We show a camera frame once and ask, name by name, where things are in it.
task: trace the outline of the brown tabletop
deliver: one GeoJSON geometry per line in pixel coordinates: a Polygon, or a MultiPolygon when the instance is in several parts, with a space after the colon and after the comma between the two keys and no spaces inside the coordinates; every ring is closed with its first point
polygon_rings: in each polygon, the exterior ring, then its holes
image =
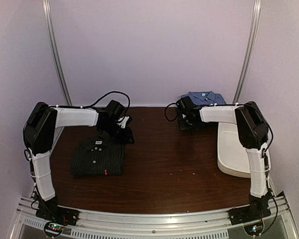
{"type": "Polygon", "coordinates": [[[97,131],[65,128],[50,161],[59,205],[160,214],[247,204],[250,179],[227,175],[217,167],[217,126],[180,131],[163,112],[163,108],[129,109],[136,142],[125,148],[122,176],[71,176],[73,150],[97,131]]]}

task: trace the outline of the white wall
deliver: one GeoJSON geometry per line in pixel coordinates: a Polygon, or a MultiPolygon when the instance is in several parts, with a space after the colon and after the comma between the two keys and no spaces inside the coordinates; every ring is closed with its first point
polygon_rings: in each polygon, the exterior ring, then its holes
{"type": "Polygon", "coordinates": [[[299,0],[262,1],[241,102],[254,100],[274,131],[271,176],[299,230],[299,0]]]}
{"type": "Polygon", "coordinates": [[[166,106],[197,90],[213,90],[232,102],[253,4],[245,0],[52,1],[72,102],[90,104],[111,90],[128,93],[133,106],[166,106]]]}
{"type": "Polygon", "coordinates": [[[64,103],[40,0],[0,0],[0,239],[32,189],[22,127],[38,101],[64,103]]]}

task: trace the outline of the white container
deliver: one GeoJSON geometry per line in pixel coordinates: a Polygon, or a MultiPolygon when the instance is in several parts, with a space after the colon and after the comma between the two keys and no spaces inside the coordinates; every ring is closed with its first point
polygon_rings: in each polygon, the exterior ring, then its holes
{"type": "Polygon", "coordinates": [[[247,152],[239,142],[235,124],[219,123],[217,152],[217,163],[222,172],[236,177],[250,178],[247,152]]]}

